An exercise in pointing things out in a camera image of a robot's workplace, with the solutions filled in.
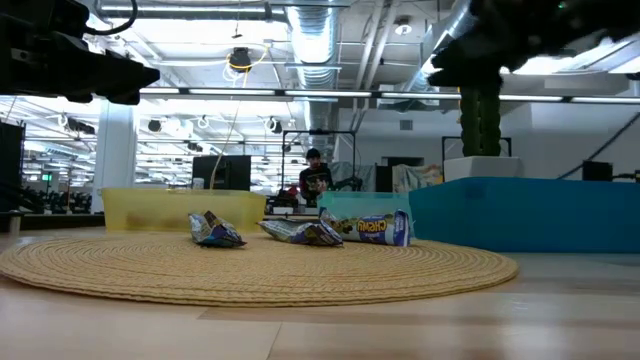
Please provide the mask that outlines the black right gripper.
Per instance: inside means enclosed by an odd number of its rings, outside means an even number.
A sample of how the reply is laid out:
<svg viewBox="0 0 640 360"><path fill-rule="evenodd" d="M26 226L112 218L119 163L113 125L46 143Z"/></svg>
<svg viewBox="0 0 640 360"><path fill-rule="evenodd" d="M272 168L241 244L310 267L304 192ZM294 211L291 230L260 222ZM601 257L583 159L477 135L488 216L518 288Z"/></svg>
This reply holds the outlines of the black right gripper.
<svg viewBox="0 0 640 360"><path fill-rule="evenodd" d="M475 0L474 24L435 53L428 82L438 87L501 86L500 70L521 68L538 55L546 0Z"/></svg>

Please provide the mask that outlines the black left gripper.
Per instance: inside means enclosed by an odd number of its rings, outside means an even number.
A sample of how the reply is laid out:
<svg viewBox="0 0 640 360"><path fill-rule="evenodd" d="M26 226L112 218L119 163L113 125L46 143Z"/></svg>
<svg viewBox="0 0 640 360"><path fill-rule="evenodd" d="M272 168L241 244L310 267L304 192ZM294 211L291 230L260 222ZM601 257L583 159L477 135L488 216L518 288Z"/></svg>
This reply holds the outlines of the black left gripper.
<svg viewBox="0 0 640 360"><path fill-rule="evenodd" d="M160 71L114 51L104 54L100 78L90 73L97 59L82 30L1 32L1 93L65 97L86 103L95 94L114 104L138 105L140 90L160 79Z"/></svg>

